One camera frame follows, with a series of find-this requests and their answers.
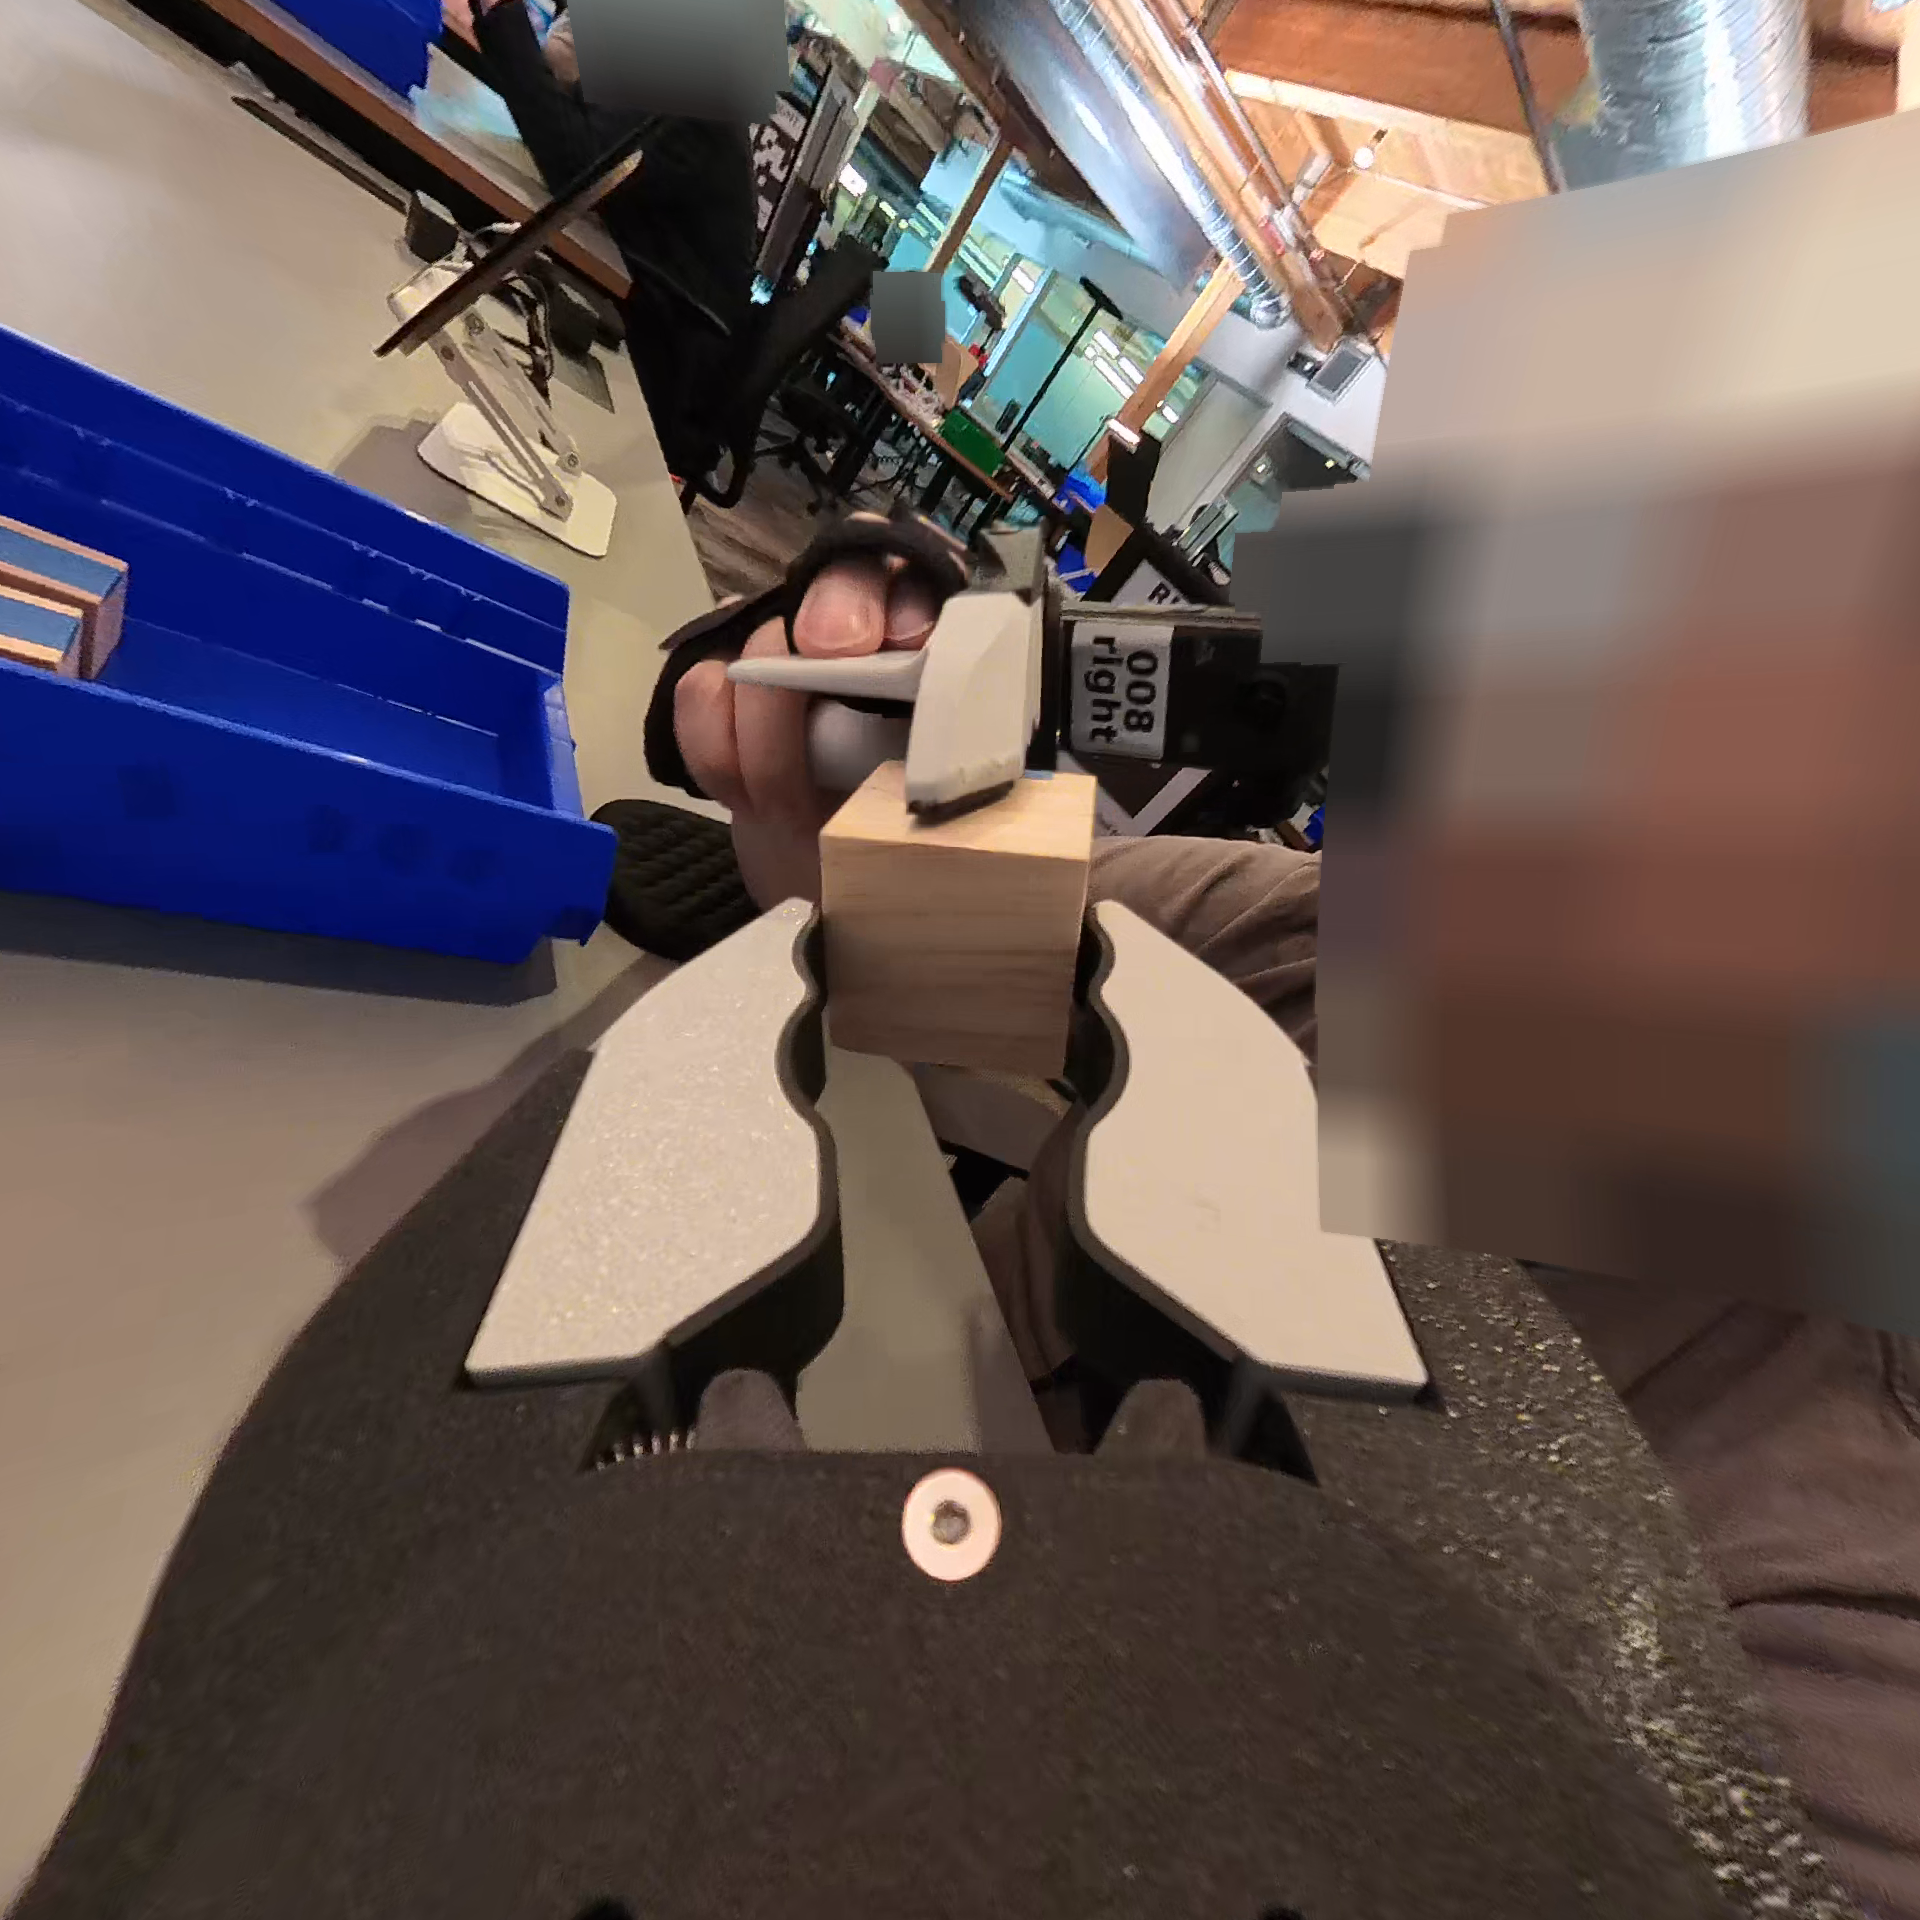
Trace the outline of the black office chair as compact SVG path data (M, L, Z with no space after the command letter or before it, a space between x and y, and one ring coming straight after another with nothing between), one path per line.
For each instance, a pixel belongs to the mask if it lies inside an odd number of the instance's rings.
M697 500L731 511L760 463L761 429L781 394L864 304L881 255L842 237L808 263L804 281L756 304L748 324L717 345L688 345L669 395L676 403L679 450L690 459L676 475L679 506Z

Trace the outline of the blue plastic bin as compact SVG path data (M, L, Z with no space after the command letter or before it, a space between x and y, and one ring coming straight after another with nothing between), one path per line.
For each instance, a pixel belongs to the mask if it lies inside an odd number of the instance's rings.
M127 571L93 679L3 668L3 882L498 965L586 943L616 834L569 591L3 331L3 506Z

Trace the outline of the black wrist rest pad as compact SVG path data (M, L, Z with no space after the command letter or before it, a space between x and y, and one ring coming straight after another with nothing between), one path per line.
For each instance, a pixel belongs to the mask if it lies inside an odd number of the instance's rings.
M637 951L687 965L756 921L729 825L656 801L613 801L593 824L616 834L604 923Z

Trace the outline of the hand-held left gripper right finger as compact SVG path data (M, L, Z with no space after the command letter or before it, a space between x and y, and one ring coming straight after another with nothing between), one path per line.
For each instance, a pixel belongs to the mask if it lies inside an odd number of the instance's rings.
M1285 1395L1412 1403L1427 1362L1372 1239L1322 1220L1305 1056L1123 904L1088 911L1053 1317L1115 1397L1173 1378L1212 1427Z

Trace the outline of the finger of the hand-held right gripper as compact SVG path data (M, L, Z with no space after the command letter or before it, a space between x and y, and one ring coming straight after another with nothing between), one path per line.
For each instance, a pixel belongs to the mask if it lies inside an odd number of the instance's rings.
M1040 723L1044 601L960 592L921 649L904 757L904 802L936 824L1002 801Z

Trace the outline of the person's right hand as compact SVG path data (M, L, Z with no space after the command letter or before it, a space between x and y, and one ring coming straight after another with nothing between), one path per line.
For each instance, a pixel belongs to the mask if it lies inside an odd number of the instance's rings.
M864 556L826 568L791 619L767 619L745 659L857 659L915 651L927 643L945 591L905 560ZM839 797L809 771L808 696L733 683L722 660L696 664L674 693L674 732L690 779L727 810L741 879L756 907L819 904L819 834Z

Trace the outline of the wooden edged desk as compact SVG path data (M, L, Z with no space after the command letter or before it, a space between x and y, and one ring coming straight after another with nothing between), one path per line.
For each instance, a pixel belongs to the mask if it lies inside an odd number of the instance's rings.
M434 88L413 101L336 55L274 3L153 3L148 18L219 66L245 66L271 96L311 119L395 186L418 186L456 212L523 221L546 188L492 85L433 48Z

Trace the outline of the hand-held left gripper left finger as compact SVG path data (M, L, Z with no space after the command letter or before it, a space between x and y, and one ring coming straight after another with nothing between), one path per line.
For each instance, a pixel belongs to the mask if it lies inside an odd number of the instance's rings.
M469 1386L621 1383L696 1412L727 1372L791 1402L837 1333L826 932L781 904L593 1047L465 1360Z

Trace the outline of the stacked blue storage bins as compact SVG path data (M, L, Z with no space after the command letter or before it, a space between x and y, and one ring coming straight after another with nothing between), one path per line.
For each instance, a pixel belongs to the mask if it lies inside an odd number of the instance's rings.
M447 31L443 3L277 3L336 55L413 101L434 88L433 48Z

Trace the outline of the silver ventilation duct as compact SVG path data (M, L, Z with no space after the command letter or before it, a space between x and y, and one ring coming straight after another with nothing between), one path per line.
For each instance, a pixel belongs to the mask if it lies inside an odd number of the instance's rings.
M1580 3L1575 13L1589 74L1552 121L1563 188L1808 136L1805 3Z
M1152 55L1127 47L1115 4L960 3L952 12L1147 267L1196 287L1208 265L1225 265L1256 328L1297 319L1276 249L1247 231Z

